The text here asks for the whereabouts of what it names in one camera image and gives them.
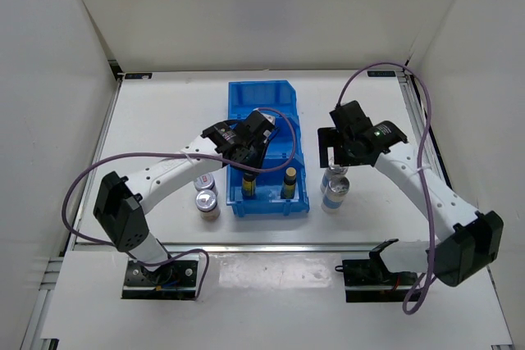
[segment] purple cable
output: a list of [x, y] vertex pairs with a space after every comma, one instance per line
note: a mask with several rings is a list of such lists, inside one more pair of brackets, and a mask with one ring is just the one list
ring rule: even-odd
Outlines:
[[[406, 70], [410, 74], [414, 76], [414, 78], [419, 81], [422, 91], [425, 95], [425, 101], [427, 102], [427, 121], [425, 123], [425, 127], [423, 128], [423, 133], [421, 136], [421, 141], [419, 142], [418, 146], [418, 168], [422, 167], [422, 159], [423, 159], [423, 150], [425, 147], [425, 140], [428, 137], [428, 133], [430, 131], [430, 121], [432, 117], [432, 105], [430, 101], [430, 94], [428, 92], [427, 86], [425, 83], [418, 77], [416, 73], [414, 73], [412, 70], [410, 70], [409, 67], [402, 65], [401, 63], [396, 63], [394, 61], [379, 61], [378, 63], [372, 63], [371, 65], [365, 66], [361, 70], [357, 70], [348, 81], [346, 81], [346, 84], [341, 91], [341, 95], [339, 96], [339, 100], [337, 101], [337, 105], [339, 106], [341, 104], [341, 100], [343, 99], [343, 96], [345, 95], [346, 89], [349, 87], [350, 83], [355, 80], [355, 78], [361, 74], [362, 72], [371, 69], [375, 66], [382, 66], [382, 65], [390, 65], [390, 66], [396, 66], [400, 67], [403, 70]], [[419, 178], [421, 180], [421, 185], [423, 189], [423, 196], [425, 197], [425, 203], [427, 204], [427, 216], [428, 216], [428, 235], [429, 235], [429, 247], [428, 247], [428, 268], [427, 273], [420, 275], [416, 283], [413, 284], [412, 288], [407, 292], [407, 295], [404, 297], [403, 300], [403, 311], [407, 315], [412, 315], [416, 311], [419, 310], [421, 305], [425, 302], [425, 298], [428, 294], [428, 289], [430, 288], [432, 282], [435, 280], [435, 278], [432, 278], [432, 273], [434, 272], [434, 261], [436, 258], [436, 231], [434, 229], [434, 212], [432, 211], [432, 204], [430, 199], [430, 193], [428, 192], [428, 185], [427, 185], [427, 179], [425, 178], [424, 171], [419, 171]], [[418, 289], [418, 285], [423, 279], [423, 276], [426, 277], [425, 284], [421, 289]], [[421, 291], [421, 296], [419, 297], [416, 304], [412, 307], [412, 309], [408, 309], [408, 303], [412, 295], [415, 291]]]
[[[280, 117], [282, 117], [285, 120], [286, 125], [288, 125], [288, 127], [290, 128], [291, 137], [292, 137], [292, 150], [290, 152], [290, 157], [288, 157], [288, 159], [284, 163], [282, 163], [281, 165], [279, 165], [277, 167], [272, 167], [272, 168], [255, 168], [255, 167], [245, 166], [243, 164], [238, 164], [238, 163], [236, 163], [234, 161], [227, 160], [227, 159], [224, 159], [222, 157], [217, 157], [217, 156], [212, 156], [212, 155], [205, 155], [205, 154], [202, 154], [202, 153], [188, 153], [187, 155], [186, 154], [182, 154], [182, 153], [155, 153], [155, 152], [121, 153], [119, 155], [106, 157], [105, 159], [102, 159], [100, 161], [97, 161], [97, 162], [93, 163], [91, 166], [89, 166], [88, 168], [83, 170], [75, 178], [75, 180], [71, 184], [70, 188], [67, 190], [66, 196], [64, 197], [64, 201], [62, 203], [62, 223], [64, 224], [64, 226], [67, 228], [67, 230], [70, 233], [76, 235], [79, 238], [86, 239], [86, 240], [88, 240], [90, 242], [98, 243], [98, 244], [101, 244], [101, 245], [114, 246], [113, 243], [111, 243], [111, 242], [105, 241], [103, 239], [93, 238], [93, 237], [90, 237], [88, 235], [82, 234], [78, 230], [75, 230], [73, 228], [73, 226], [71, 226], [69, 224], [69, 221], [67, 219], [67, 206], [69, 204], [69, 200], [71, 199], [71, 195], [75, 191], [76, 186], [80, 183], [80, 181], [87, 174], [89, 174], [95, 168], [100, 167], [102, 164], [106, 164], [106, 163], [108, 163], [110, 161], [120, 160], [120, 159], [124, 159], [124, 158], [127, 158], [127, 157], [159, 157], [159, 158], [163, 158], [163, 159], [165, 159], [165, 158], [168, 158], [168, 159], [186, 159], [186, 158], [190, 157], [192, 159], [208, 159], [208, 160], [221, 161], [221, 162], [223, 162], [225, 164], [229, 164], [231, 166], [234, 166], [235, 168], [240, 168], [241, 170], [252, 171], [252, 172], [259, 173], [259, 174], [282, 170], [283, 168], [288, 166], [291, 163], [291, 161], [294, 159], [295, 149], [296, 149], [296, 145], [297, 145], [297, 142], [295, 140], [294, 127], [290, 123], [290, 120], [288, 119], [288, 117], [285, 114], [283, 114], [281, 111], [279, 111], [279, 110], [276, 110], [274, 108], [269, 108], [269, 107], [260, 107], [260, 108], [258, 108], [258, 110], [259, 111], [275, 112], [277, 115], [279, 115]], [[178, 255], [176, 255], [174, 257], [170, 257], [170, 258], [166, 259], [165, 261], [161, 261], [160, 263], [159, 262], [146, 263], [146, 262], [142, 262], [142, 261], [138, 261], [138, 262], [140, 264], [142, 264], [143, 266], [163, 266], [164, 264], [168, 264], [170, 262], [173, 262], [173, 261], [175, 261], [175, 260], [177, 260], [177, 259], [179, 259], [179, 258], [181, 258], [181, 257], [183, 257], [183, 256], [185, 256], [187, 254], [199, 253], [199, 252], [202, 253], [206, 257], [206, 266], [204, 267], [203, 275], [202, 275], [202, 277], [200, 279], [200, 282], [199, 282], [199, 288], [197, 289], [197, 293], [195, 294], [195, 299], [196, 299], [199, 296], [199, 294], [200, 294], [200, 290], [201, 290], [201, 288], [203, 286], [203, 282], [204, 282], [204, 277], [206, 276], [206, 273], [208, 272], [208, 266], [209, 266], [209, 262], [210, 262], [210, 256], [208, 255], [208, 253], [205, 250], [203, 250], [203, 249], [191, 249], [191, 250], [189, 250], [187, 252], [183, 252], [183, 253], [178, 254]]]

